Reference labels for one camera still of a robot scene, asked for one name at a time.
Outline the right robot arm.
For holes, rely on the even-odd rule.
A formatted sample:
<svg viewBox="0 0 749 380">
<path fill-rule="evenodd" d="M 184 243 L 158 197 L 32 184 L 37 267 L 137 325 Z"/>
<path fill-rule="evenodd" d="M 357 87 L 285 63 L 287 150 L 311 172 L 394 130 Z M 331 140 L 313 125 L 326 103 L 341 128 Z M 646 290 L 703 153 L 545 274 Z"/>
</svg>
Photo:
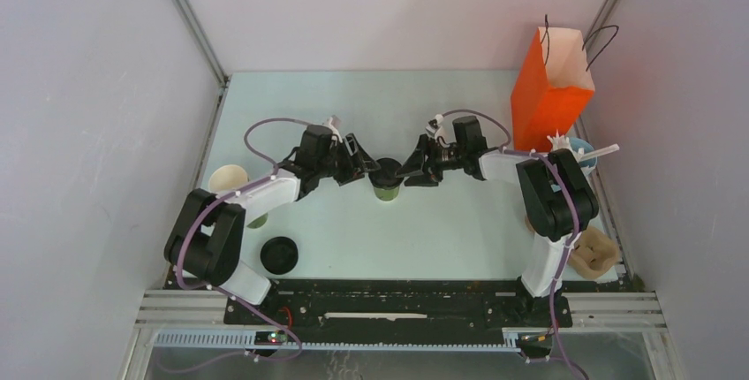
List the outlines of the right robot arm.
<svg viewBox="0 0 749 380">
<path fill-rule="evenodd" d="M 530 262 L 520 277 L 526 293 L 514 300 L 513 311 L 523 324 L 535 325 L 548 315 L 545 297 L 561 287 L 573 245 L 597 217 L 599 203 L 569 149 L 542 154 L 506 145 L 491 148 L 480 126 L 484 114 L 475 110 L 451 114 L 455 140 L 444 139 L 444 116 L 435 115 L 395 175 L 406 186 L 437 186 L 445 171 L 455 170 L 479 181 L 517 179 L 534 238 Z"/>
</svg>

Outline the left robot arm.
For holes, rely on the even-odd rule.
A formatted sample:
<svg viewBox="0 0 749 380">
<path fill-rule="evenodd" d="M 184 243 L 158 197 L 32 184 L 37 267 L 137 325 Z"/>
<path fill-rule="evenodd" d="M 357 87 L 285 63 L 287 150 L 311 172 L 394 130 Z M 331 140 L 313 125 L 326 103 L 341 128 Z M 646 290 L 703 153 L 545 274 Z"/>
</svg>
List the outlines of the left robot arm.
<svg viewBox="0 0 749 380">
<path fill-rule="evenodd" d="M 379 168 L 354 134 L 310 125 L 299 145 L 266 177 L 217 194 L 192 190 L 167 238 L 164 258 L 179 275 L 195 277 L 193 283 L 181 280 L 182 288 L 210 285 L 245 301 L 246 313 L 257 323 L 270 323 L 279 312 L 278 298 L 269 293 L 271 282 L 240 260 L 246 224 L 306 197 L 322 179 L 343 186 Z"/>
</svg>

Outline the black coffee cup lid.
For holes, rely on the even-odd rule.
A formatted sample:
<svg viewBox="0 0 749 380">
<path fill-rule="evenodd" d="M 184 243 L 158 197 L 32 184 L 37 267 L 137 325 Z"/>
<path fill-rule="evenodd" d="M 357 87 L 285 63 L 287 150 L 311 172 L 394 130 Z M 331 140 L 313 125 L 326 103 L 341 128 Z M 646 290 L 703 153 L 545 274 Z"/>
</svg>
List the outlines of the black coffee cup lid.
<svg viewBox="0 0 749 380">
<path fill-rule="evenodd" d="M 384 190 L 400 187 L 404 179 L 397 176 L 397 171 L 402 167 L 402 164 L 389 157 L 377 159 L 376 162 L 379 164 L 379 169 L 368 173 L 372 186 Z"/>
</svg>

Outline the green paper coffee cup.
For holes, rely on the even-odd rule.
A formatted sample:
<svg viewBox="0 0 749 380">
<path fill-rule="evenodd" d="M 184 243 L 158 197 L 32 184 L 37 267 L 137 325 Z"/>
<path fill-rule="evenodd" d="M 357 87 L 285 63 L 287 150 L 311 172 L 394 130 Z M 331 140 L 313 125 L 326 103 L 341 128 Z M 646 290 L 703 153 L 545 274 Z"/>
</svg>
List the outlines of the green paper coffee cup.
<svg viewBox="0 0 749 380">
<path fill-rule="evenodd" d="M 374 195 L 380 201 L 393 201 L 399 195 L 400 185 L 396 186 L 373 186 Z"/>
</svg>

